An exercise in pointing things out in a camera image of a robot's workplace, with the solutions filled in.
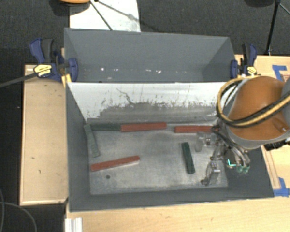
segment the gray bin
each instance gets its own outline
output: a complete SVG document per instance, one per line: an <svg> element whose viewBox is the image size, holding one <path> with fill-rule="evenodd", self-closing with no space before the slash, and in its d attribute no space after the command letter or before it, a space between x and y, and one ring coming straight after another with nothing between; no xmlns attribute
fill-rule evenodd
<svg viewBox="0 0 290 232"><path fill-rule="evenodd" d="M249 174L222 164L217 184L203 187L213 149L196 152L195 135L172 131L177 124L215 122L216 95L234 58L228 38L65 29L65 57L77 58L80 68L77 82L66 88L72 212L273 196L260 150L250 152ZM168 129L97 132L101 156L90 159L83 129L88 120L163 121ZM182 141L191 146L195 174L186 173ZM140 155L137 165L89 171L91 163L133 154Z"/></svg>

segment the black floor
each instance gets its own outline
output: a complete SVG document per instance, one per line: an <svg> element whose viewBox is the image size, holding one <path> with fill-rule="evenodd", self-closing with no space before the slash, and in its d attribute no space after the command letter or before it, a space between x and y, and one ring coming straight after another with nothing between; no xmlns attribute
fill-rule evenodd
<svg viewBox="0 0 290 232"><path fill-rule="evenodd" d="M290 11L290 0L281 0ZM217 35L231 38L234 52L252 43L266 49L273 0L138 0L141 31ZM69 8L55 0L0 0L0 82L20 77L26 62L34 62L29 43L53 38L63 47ZM273 55L290 55L290 16L278 9L271 44ZM0 186L6 202L18 203L22 126L22 85L0 89ZM63 229L62 205L29 207L40 232ZM34 231L29 218L6 207L3 231Z"/></svg>

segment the wooden board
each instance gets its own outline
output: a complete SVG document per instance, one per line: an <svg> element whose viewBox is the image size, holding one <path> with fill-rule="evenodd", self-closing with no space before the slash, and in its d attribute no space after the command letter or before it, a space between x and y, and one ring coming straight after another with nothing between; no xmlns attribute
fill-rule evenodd
<svg viewBox="0 0 290 232"><path fill-rule="evenodd" d="M274 77L272 64L286 65L290 73L290 57L258 56L255 67L259 73ZM26 74L32 72L30 68L32 66L26 66ZM21 205L62 203L68 196L63 94L63 86L48 79L35 78L25 82ZM269 172L274 175L272 185L279 185L277 173L290 188L290 146L266 153L265 158L269 162ZM84 232L280 232L290 231L290 197L94 212L67 211L66 216L72 219L82 217Z"/></svg>
<svg viewBox="0 0 290 232"><path fill-rule="evenodd" d="M33 66L26 66L31 74ZM24 83L20 205L62 203L68 197L64 88L50 79Z"/></svg>

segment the red stick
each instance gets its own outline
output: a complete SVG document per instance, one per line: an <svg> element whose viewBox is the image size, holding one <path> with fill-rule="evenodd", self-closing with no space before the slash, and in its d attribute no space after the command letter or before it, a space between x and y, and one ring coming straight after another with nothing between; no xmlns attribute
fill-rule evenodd
<svg viewBox="0 0 290 232"><path fill-rule="evenodd" d="M108 169L108 168L114 168L114 167L119 167L119 166L123 166L123 165L128 165L128 164L138 162L138 161L140 161L139 156L125 157L125 158L120 158L120 159L116 159L116 160L94 163L90 166L90 170L92 172L95 172L95 171L99 171L102 169Z"/></svg>
<svg viewBox="0 0 290 232"><path fill-rule="evenodd" d="M121 132L132 132L132 131L152 131L166 129L167 125L165 122L159 123L143 123L143 124L125 124L121 125Z"/></svg>
<svg viewBox="0 0 290 232"><path fill-rule="evenodd" d="M175 133L211 132L211 126L175 126Z"/></svg>

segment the green light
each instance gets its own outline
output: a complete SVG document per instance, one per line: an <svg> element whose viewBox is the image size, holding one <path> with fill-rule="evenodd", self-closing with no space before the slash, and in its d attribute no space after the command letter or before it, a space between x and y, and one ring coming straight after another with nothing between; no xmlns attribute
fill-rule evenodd
<svg viewBox="0 0 290 232"><path fill-rule="evenodd" d="M228 159L228 165L231 166L231 167L236 166L236 164L231 164L229 159Z"/></svg>

